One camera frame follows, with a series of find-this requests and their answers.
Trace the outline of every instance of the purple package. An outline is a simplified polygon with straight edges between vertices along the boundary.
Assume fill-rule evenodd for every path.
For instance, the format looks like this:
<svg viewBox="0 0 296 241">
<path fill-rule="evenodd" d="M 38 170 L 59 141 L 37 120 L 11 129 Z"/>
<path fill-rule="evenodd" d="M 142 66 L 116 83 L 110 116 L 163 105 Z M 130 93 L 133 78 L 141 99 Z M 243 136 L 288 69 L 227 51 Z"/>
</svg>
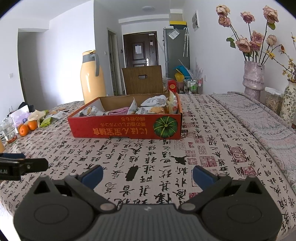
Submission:
<svg viewBox="0 0 296 241">
<path fill-rule="evenodd" d="M 128 113 L 129 107 L 123 107 L 121 109 L 112 110 L 108 115 L 126 115 Z"/>
</svg>

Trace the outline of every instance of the thermos handle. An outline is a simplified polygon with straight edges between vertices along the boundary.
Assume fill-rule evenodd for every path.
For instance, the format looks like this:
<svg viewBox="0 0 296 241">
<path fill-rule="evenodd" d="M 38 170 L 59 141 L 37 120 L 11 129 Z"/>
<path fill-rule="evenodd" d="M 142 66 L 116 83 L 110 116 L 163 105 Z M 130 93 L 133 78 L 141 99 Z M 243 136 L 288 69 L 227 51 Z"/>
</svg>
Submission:
<svg viewBox="0 0 296 241">
<path fill-rule="evenodd" d="M 100 61 L 99 61 L 99 56 L 97 53 L 94 53 L 91 55 L 91 57 L 95 59 L 96 61 L 96 76 L 99 76 L 100 73 Z"/>
</svg>

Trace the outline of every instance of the brown front door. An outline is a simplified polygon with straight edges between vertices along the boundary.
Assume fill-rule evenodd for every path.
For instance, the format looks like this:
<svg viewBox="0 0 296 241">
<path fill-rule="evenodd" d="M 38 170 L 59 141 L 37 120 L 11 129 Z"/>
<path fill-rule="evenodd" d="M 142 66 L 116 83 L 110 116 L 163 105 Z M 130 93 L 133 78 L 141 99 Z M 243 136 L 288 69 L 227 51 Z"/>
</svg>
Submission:
<svg viewBox="0 0 296 241">
<path fill-rule="evenodd" d="M 158 65 L 156 32 L 123 36 L 127 67 Z"/>
</svg>

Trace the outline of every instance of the orange fruit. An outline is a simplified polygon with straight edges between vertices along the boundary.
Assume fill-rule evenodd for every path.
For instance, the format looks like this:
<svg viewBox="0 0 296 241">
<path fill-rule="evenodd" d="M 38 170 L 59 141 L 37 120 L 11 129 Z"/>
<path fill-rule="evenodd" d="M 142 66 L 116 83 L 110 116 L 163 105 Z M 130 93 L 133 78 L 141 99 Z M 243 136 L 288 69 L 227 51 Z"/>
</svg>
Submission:
<svg viewBox="0 0 296 241">
<path fill-rule="evenodd" d="M 38 128 L 38 123 L 36 120 L 29 121 L 28 127 L 31 131 L 34 131 Z"/>
<path fill-rule="evenodd" d="M 17 127 L 17 131 L 18 131 L 18 133 L 20 132 L 20 127 L 21 126 L 23 126 L 24 124 L 22 123 L 22 124 L 20 124 L 18 127 Z"/>
<path fill-rule="evenodd" d="M 28 133 L 29 133 L 29 127 L 27 125 L 22 125 L 20 127 L 19 134 L 24 137 L 28 135 Z"/>
</svg>

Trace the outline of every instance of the floral vase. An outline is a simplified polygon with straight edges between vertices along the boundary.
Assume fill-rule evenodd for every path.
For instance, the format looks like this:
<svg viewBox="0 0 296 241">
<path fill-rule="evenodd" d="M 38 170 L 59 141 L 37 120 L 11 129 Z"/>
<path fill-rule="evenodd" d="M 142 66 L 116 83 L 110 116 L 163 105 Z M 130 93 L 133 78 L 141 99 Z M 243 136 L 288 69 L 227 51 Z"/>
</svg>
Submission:
<svg viewBox="0 0 296 241">
<path fill-rule="evenodd" d="M 260 101 L 261 91 L 264 90 L 264 65 L 253 61 L 244 62 L 244 92 L 250 97 Z"/>
<path fill-rule="evenodd" d="M 296 83 L 289 81 L 288 86 L 285 89 L 283 104 L 281 106 L 280 117 L 287 122 L 291 127 L 296 109 Z"/>
</svg>

